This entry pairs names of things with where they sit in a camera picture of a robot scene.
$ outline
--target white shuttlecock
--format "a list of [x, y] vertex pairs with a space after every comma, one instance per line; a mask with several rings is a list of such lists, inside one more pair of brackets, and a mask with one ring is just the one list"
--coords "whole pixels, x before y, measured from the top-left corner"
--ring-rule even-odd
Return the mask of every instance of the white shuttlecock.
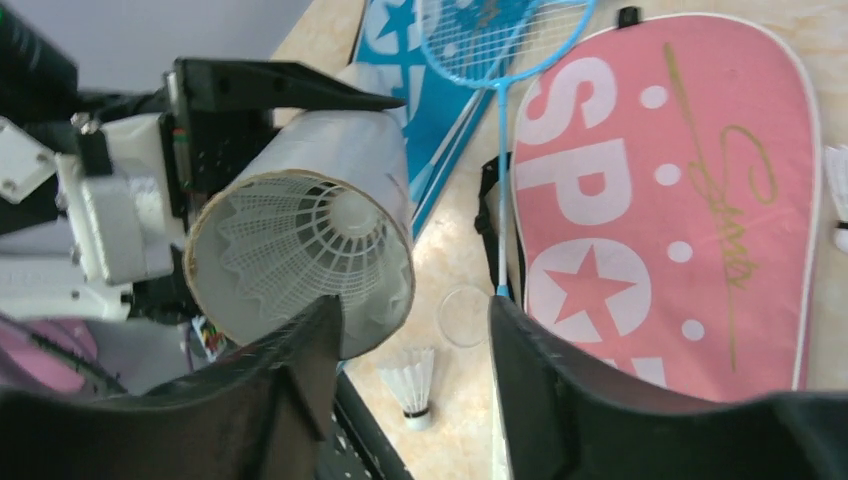
[[833, 234], [836, 248], [848, 253], [848, 146], [827, 147], [824, 151], [824, 170], [830, 195], [836, 205], [839, 223]]
[[377, 368], [383, 383], [400, 402], [406, 425], [419, 432], [433, 423], [430, 385], [435, 358], [433, 348], [409, 348]]

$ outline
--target table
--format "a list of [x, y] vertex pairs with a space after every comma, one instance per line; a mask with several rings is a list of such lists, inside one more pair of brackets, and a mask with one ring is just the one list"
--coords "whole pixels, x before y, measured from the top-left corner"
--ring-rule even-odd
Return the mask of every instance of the table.
[[[783, 37], [802, 57], [816, 86], [825, 145], [848, 144], [848, 2], [845, 0], [601, 0], [588, 33], [606, 28], [614, 12], [638, 4], [645, 17], [679, 11], [736, 15]], [[297, 60], [334, 74], [347, 63], [364, 0], [314, 0], [275, 59]], [[527, 84], [511, 90], [511, 118]], [[456, 285], [491, 293], [486, 257], [473, 227], [480, 166], [497, 154], [497, 115], [490, 107], [442, 198], [416, 242], [418, 290], [404, 328], [380, 348], [352, 361], [347, 372], [360, 395], [417, 479], [487, 479], [491, 468], [492, 367], [486, 344], [458, 350], [439, 335], [438, 306]], [[285, 123], [293, 112], [279, 112]], [[812, 306], [809, 388], [848, 387], [848, 255], [830, 242], [835, 209], [827, 188], [822, 211]], [[463, 312], [480, 315], [481, 312]], [[408, 345], [438, 349], [432, 401], [437, 423], [409, 431], [376, 364]]]

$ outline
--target shuttlecock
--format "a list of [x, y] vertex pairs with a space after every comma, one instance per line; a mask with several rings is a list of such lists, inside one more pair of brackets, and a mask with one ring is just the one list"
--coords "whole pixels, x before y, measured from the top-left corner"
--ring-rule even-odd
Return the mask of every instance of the shuttlecock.
[[848, 253], [848, 146], [827, 147], [824, 152], [824, 169], [830, 195], [839, 215], [833, 243], [836, 248]]
[[415, 295], [405, 152], [388, 114], [289, 122], [191, 226], [183, 266], [204, 316], [247, 345], [338, 295], [340, 359], [382, 344]]
[[377, 368], [383, 383], [400, 403], [406, 425], [418, 432], [433, 423], [430, 385], [435, 358], [433, 348], [408, 348]]

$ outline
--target screw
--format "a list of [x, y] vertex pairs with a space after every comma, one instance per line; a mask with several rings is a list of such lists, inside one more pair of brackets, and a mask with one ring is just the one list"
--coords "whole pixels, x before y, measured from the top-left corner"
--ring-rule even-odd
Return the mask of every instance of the screw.
[[80, 128], [80, 132], [85, 135], [91, 135], [92, 133], [100, 130], [100, 122], [97, 120], [89, 120], [85, 125]]
[[74, 116], [71, 117], [71, 125], [76, 128], [82, 128], [83, 125], [91, 120], [91, 115], [86, 112], [75, 113]]
[[79, 251], [79, 245], [74, 245], [71, 247], [71, 263], [74, 265], [79, 265], [79, 260], [82, 257], [82, 254]]

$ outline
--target badminton racket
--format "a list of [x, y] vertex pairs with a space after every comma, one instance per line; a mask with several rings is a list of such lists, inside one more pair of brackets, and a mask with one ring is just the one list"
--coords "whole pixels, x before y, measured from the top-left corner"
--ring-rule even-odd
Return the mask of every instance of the badminton racket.
[[508, 297], [507, 94], [550, 68], [577, 43], [596, 0], [418, 0], [416, 23], [429, 66], [456, 85], [497, 92], [499, 123], [498, 288]]

